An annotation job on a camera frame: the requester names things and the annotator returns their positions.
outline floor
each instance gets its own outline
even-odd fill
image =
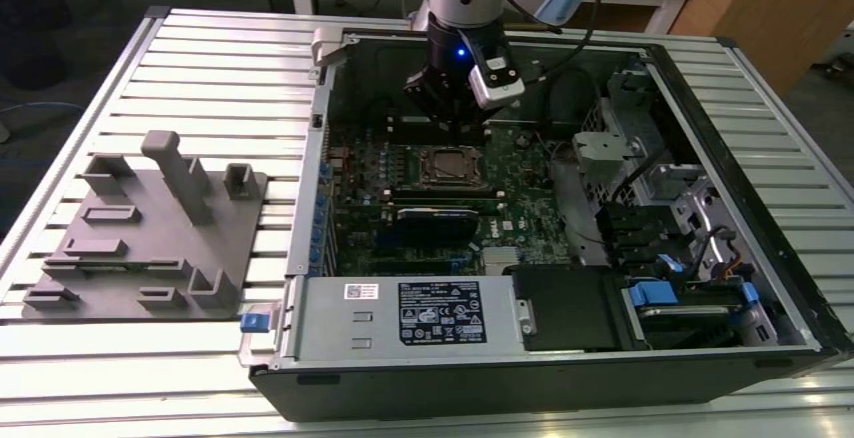
[[[55,32],[70,76],[59,85],[39,92],[13,88],[0,78],[0,110],[15,103],[61,101],[86,106],[150,5],[270,11],[269,0],[67,0],[74,12],[71,26]],[[273,0],[287,7],[289,0]],[[319,0],[322,14],[401,17],[401,0]],[[410,10],[418,6],[412,0]],[[813,71],[795,88],[787,101],[825,152],[854,181],[854,146],[851,146],[851,110],[854,87],[829,82]],[[13,132],[0,144],[0,238],[13,225],[51,160],[75,126],[79,114],[67,108],[29,108],[0,116]]]

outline motherboard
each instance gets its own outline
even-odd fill
[[[502,274],[570,263],[553,144],[518,126],[482,143],[402,144],[372,128],[331,137],[339,276]]]

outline sticker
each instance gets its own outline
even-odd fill
[[[486,343],[477,281],[400,283],[398,298],[405,345]]]
[[[345,285],[346,300],[377,300],[380,299],[380,284],[377,283],[349,283]]]

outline metal bracket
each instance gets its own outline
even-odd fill
[[[326,66],[335,61],[333,55],[346,46],[343,28],[318,28],[311,40],[311,59],[315,66]]]
[[[650,194],[656,200],[676,200],[704,175],[700,165],[660,165],[650,171]]]
[[[524,335],[537,334],[537,321],[532,311],[532,300],[517,300],[517,316],[520,316],[520,329]]]
[[[245,313],[262,313],[270,315],[270,323],[279,323],[282,316],[282,302],[258,303],[250,306]],[[253,353],[253,339],[258,333],[243,333],[241,336],[241,346],[238,347],[238,362],[245,368],[258,365],[266,365],[274,358],[274,355]]]

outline silver metal panel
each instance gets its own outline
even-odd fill
[[[159,38],[151,43],[151,51],[171,53],[202,53],[213,55],[253,56],[311,56],[301,45],[282,43],[234,43],[230,41],[170,40]]]
[[[134,74],[134,81],[162,83],[222,83],[247,85],[313,86],[309,73],[302,71],[199,70],[195,68],[143,67]]]
[[[125,96],[133,98],[197,98],[237,101],[311,101],[311,88],[295,86],[129,83]]]
[[[468,277],[386,277],[335,278],[307,280],[302,330],[299,333],[299,361],[306,366],[323,366],[323,362],[362,360],[417,360],[429,357],[528,357],[522,346],[522,334],[518,331],[516,299],[508,290],[513,287],[509,276]],[[478,282],[480,303],[484,304],[484,322],[488,339],[478,346],[468,344],[444,344],[442,346],[406,346],[398,333],[398,284],[465,281]],[[346,300],[345,286],[349,283],[378,285],[377,300]],[[330,296],[339,301],[330,305]],[[370,312],[370,322],[354,322],[356,312]],[[370,339],[372,346],[354,349],[354,338]]]
[[[14,228],[17,235],[0,248],[0,269],[6,268],[0,295],[7,299],[0,305],[0,320],[21,317],[23,292],[41,274],[42,258],[31,253],[53,251],[79,206],[77,201],[89,192],[86,182],[74,176],[86,165],[86,156],[123,146],[133,149],[147,126],[166,127],[169,123],[187,133],[186,145],[203,157],[206,168],[219,169],[234,159],[249,161],[274,176],[245,303],[273,300],[281,293],[290,240],[290,231],[283,228],[293,220],[302,164],[302,152],[291,155],[291,150],[299,150],[311,114],[306,96],[313,93],[313,82],[309,69],[301,68],[310,56],[311,32],[319,26],[404,29],[404,25],[393,20],[203,10],[173,10],[167,21],[159,29],[151,22],[141,29],[137,45],[126,52],[85,125],[75,131],[71,141],[79,143],[63,151]],[[572,31],[565,37],[578,39],[582,34]],[[839,316],[854,330],[854,213],[849,195],[827,159],[813,151],[809,137],[769,98],[761,79],[712,38],[612,32],[597,36],[661,43],[673,52],[716,126],[728,141],[741,144],[734,150],[737,160],[761,187],[762,198]],[[145,57],[141,47],[158,54],[147,58],[157,66],[139,66]],[[169,64],[169,57],[159,56],[163,54],[195,54],[210,60],[225,56],[219,63],[237,68],[211,68],[205,66],[210,61],[201,59],[182,61],[191,65],[185,68]],[[265,58],[254,63],[285,69],[247,68],[239,57]],[[282,64],[289,57],[298,61]],[[745,82],[757,93],[749,92]],[[757,148],[754,138],[769,136],[772,141],[762,143],[772,146]],[[223,150],[226,140],[237,151]],[[145,161],[131,157],[135,166],[146,166]],[[0,327],[0,357],[7,360],[0,366],[0,396],[7,398],[0,426],[11,426],[0,434],[5,438],[58,432],[90,437],[266,433],[841,437],[854,428],[854,415],[844,411],[854,406],[854,362],[805,378],[758,384],[704,405],[298,425],[279,417],[249,384],[237,361],[239,339],[234,322]],[[270,352],[273,336],[254,336],[251,348],[257,353]]]

